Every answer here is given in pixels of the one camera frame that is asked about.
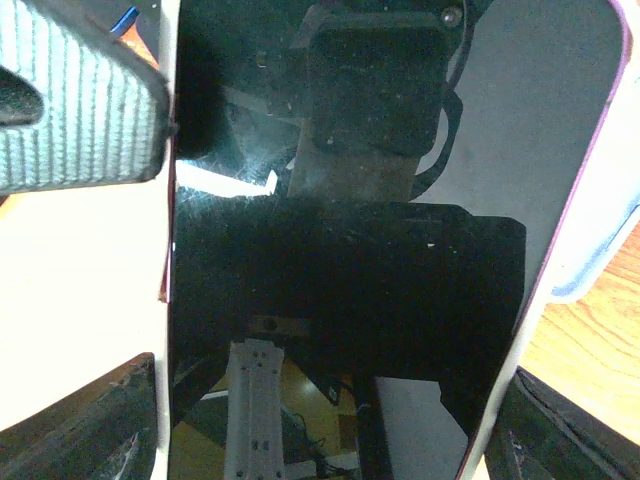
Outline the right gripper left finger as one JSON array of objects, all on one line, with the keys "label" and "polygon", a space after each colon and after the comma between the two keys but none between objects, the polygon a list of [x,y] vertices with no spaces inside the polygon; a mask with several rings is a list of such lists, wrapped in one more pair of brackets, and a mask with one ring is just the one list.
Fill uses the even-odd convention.
[{"label": "right gripper left finger", "polygon": [[158,445],[155,359],[141,353],[1,431],[3,479],[149,479]]}]

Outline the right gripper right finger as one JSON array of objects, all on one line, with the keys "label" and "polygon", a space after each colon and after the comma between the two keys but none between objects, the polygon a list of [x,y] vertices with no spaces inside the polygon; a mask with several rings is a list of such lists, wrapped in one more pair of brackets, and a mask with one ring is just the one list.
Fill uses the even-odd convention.
[{"label": "right gripper right finger", "polygon": [[639,446],[523,368],[485,450],[491,479],[637,479]]}]

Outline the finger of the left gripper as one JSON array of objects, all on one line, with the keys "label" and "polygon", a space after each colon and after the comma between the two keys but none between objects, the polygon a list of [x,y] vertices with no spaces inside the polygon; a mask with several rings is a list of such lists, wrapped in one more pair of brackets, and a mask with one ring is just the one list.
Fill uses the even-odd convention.
[{"label": "finger of the left gripper", "polygon": [[132,1],[2,2],[2,194],[159,174],[167,82],[110,32],[132,6],[141,13]]}]

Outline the phone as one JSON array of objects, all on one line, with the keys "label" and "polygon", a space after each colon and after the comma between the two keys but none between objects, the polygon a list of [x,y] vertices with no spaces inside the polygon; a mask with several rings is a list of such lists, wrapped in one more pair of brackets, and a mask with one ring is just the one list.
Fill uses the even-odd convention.
[{"label": "phone", "polygon": [[549,302],[569,304],[582,299],[594,286],[613,257],[639,223],[639,196],[612,221],[595,215],[581,230],[576,227],[556,245],[552,266],[554,285]]},{"label": "phone", "polygon": [[186,1],[173,479],[463,479],[629,44],[619,1]]}]

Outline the blue smartphone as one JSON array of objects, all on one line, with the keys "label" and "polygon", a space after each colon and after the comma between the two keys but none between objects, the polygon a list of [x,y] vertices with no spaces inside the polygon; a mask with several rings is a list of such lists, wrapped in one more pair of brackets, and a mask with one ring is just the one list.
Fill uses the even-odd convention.
[{"label": "blue smartphone", "polygon": [[110,32],[118,37],[123,36],[136,23],[140,11],[132,6],[128,8],[118,21],[111,27]]}]

